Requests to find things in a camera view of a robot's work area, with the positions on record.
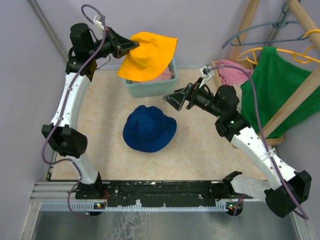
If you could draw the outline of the pink cloth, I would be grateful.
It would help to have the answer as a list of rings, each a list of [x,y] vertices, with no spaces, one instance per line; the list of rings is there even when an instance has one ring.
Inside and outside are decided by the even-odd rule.
[[[167,67],[159,76],[154,78],[152,81],[154,82],[165,81],[165,80],[172,79],[172,77],[173,77],[173,73],[171,72],[169,67]]]

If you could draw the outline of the yellow bucket hat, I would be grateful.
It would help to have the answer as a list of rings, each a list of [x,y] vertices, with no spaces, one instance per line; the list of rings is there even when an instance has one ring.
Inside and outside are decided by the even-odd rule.
[[[161,75],[175,55],[178,39],[151,32],[131,36],[139,44],[125,56],[117,75],[135,82],[147,82]]]

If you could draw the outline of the teal plastic bin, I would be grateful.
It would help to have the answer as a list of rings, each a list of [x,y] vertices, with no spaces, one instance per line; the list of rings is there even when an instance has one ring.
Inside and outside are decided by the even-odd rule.
[[[169,63],[168,67],[172,73],[171,79],[146,82],[134,82],[131,80],[124,79],[124,86],[128,89],[130,95],[133,98],[143,98],[170,94],[174,91],[174,88],[178,81],[178,71],[176,68],[176,62],[174,58]]]

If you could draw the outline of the blue bucket hat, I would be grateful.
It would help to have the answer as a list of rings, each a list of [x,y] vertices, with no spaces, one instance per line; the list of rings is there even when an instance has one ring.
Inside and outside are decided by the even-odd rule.
[[[155,153],[166,147],[177,131],[177,121],[155,106],[138,106],[127,118],[122,136],[133,150]]]

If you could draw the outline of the wooden clothes rack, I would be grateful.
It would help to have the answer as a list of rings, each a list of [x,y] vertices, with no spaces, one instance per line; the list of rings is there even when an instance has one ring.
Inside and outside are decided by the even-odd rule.
[[[298,67],[261,48],[260,59],[241,85],[241,115],[262,139],[277,139],[320,111],[320,70]]]

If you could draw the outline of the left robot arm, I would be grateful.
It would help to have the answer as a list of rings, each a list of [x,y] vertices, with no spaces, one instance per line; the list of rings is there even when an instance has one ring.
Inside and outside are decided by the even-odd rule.
[[[117,34],[110,27],[102,28],[102,39],[93,39],[85,23],[70,28],[72,47],[68,53],[62,96],[50,124],[44,124],[43,148],[50,146],[62,158],[56,164],[69,162],[79,174],[78,184],[71,189],[76,199],[101,199],[106,193],[100,173],[86,153],[88,138],[78,131],[78,119],[85,93],[97,69],[97,60],[114,57],[120,59],[139,43]]]

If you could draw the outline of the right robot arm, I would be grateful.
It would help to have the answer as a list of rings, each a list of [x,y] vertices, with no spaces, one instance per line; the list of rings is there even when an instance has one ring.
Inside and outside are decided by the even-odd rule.
[[[265,176],[260,180],[234,171],[223,179],[224,194],[229,198],[243,194],[263,201],[280,218],[300,209],[309,198],[311,175],[305,170],[298,172],[264,144],[237,110],[240,100],[233,86],[221,85],[212,93],[201,86],[202,80],[165,95],[163,100],[177,111],[188,102],[186,109],[197,106],[217,117],[214,125],[218,134],[242,150]]]

